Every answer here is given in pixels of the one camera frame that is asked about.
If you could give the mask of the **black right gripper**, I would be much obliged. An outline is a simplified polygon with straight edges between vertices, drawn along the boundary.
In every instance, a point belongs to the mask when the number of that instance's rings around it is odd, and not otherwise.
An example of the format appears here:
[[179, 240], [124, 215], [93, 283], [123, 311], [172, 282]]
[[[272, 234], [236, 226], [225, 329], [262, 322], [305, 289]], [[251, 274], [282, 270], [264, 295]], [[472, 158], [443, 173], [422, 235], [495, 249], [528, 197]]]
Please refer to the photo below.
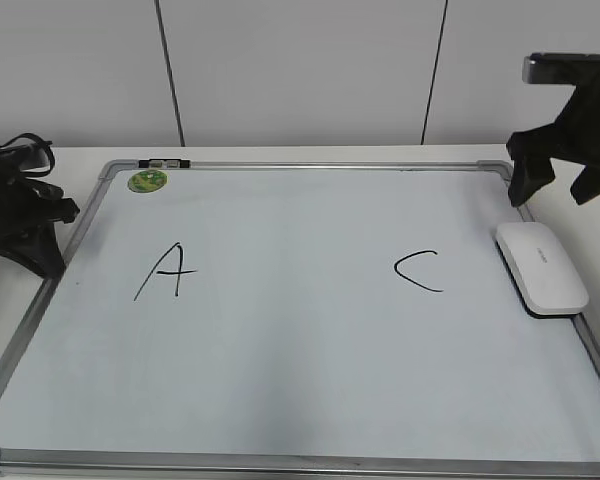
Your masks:
[[514, 132], [506, 143], [513, 162], [508, 197], [513, 207], [526, 203], [537, 191], [555, 180], [553, 156], [585, 165], [570, 187], [578, 205], [600, 196], [600, 69], [576, 87], [553, 124]]

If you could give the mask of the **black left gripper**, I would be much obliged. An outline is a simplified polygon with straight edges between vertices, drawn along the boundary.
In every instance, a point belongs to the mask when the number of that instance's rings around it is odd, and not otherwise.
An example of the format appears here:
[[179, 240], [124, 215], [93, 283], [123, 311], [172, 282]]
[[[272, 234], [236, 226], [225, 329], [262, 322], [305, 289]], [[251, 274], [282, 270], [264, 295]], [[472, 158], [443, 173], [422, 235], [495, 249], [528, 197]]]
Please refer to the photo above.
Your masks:
[[36, 134], [23, 133], [0, 144], [0, 256], [43, 279], [61, 277], [66, 264], [53, 224], [28, 227], [43, 220], [43, 213], [64, 224], [80, 213], [62, 188], [42, 180], [54, 168], [51, 143]]

